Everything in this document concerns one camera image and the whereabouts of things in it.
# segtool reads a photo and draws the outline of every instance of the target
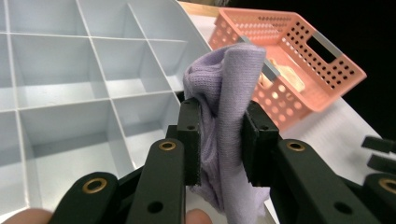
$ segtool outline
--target basket hole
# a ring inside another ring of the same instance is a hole
[[[278,104],[282,108],[286,106],[286,102],[285,101],[280,101]]]
[[[284,115],[279,115],[279,120],[282,122],[286,121],[286,117]]]
[[[292,109],[288,108],[288,109],[286,110],[286,114],[289,115],[289,116],[293,116],[294,112],[293,112]]]
[[[278,98],[277,92],[273,91],[272,97],[273,97],[274,99],[277,99],[277,98]]]
[[[273,112],[274,114],[276,114],[277,112],[279,112],[279,109],[278,109],[276,106],[273,106],[271,110],[272,110],[272,112]]]
[[[280,85],[278,88],[281,92],[285,92],[285,90],[286,90],[285,86],[283,86],[283,85]]]
[[[294,107],[295,107],[296,109],[301,109],[303,106],[301,105],[300,102],[294,102]]]
[[[294,100],[294,97],[291,95],[290,92],[288,92],[288,93],[286,93],[286,99],[287,99],[288,101],[293,101],[293,100]]]

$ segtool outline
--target white organizer tray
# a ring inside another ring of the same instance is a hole
[[[142,166],[209,51],[175,0],[0,0],[0,221]]]

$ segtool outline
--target fabric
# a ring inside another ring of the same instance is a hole
[[[241,160],[241,128],[265,50],[236,44],[212,51],[186,71],[185,98],[201,104],[201,195],[229,223],[256,223],[269,189],[253,188]]]

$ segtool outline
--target tray compartment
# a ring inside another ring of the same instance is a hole
[[[131,9],[125,1],[79,1],[92,36],[144,38]]]
[[[15,107],[9,70],[7,35],[0,34],[0,111]]]
[[[183,40],[150,40],[166,79],[173,91],[183,91],[183,76],[187,68],[201,55],[205,49]]]
[[[171,90],[147,41],[95,38],[93,43],[110,97]]]
[[[14,112],[0,113],[0,214],[26,207],[23,169]]]
[[[117,99],[114,104],[131,160],[139,168],[151,145],[165,138],[168,125],[177,124],[179,102],[169,92]]]
[[[108,97],[88,38],[14,35],[12,45],[20,107]]]
[[[84,175],[134,169],[109,101],[22,110],[21,124],[32,206],[55,209]]]
[[[12,0],[8,8],[11,32],[87,35],[75,0]]]

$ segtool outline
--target mounting hole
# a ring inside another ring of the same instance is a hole
[[[163,210],[163,204],[160,202],[153,202],[148,205],[148,211],[152,214],[159,213]]]
[[[347,215],[351,215],[353,213],[352,208],[350,208],[346,203],[337,202],[334,204],[334,208],[337,209],[338,212]]]
[[[82,186],[82,191],[87,194],[93,194],[101,191],[107,185],[107,181],[101,177],[90,179]]]
[[[296,142],[289,142],[287,144],[288,148],[293,150],[293,151],[304,151],[305,150],[305,146],[301,145],[300,143],[296,143]]]
[[[270,128],[268,128],[268,126],[266,126],[266,125],[262,125],[260,127],[260,130],[262,130],[262,131],[265,131],[265,130],[268,130],[268,129],[270,129]]]
[[[160,149],[162,149],[164,151],[169,151],[169,150],[175,149],[175,147],[176,147],[176,143],[174,143],[174,142],[160,143]]]
[[[385,189],[393,194],[396,194],[396,180],[388,179],[388,178],[381,178],[381,179],[379,179],[379,185],[383,189]]]

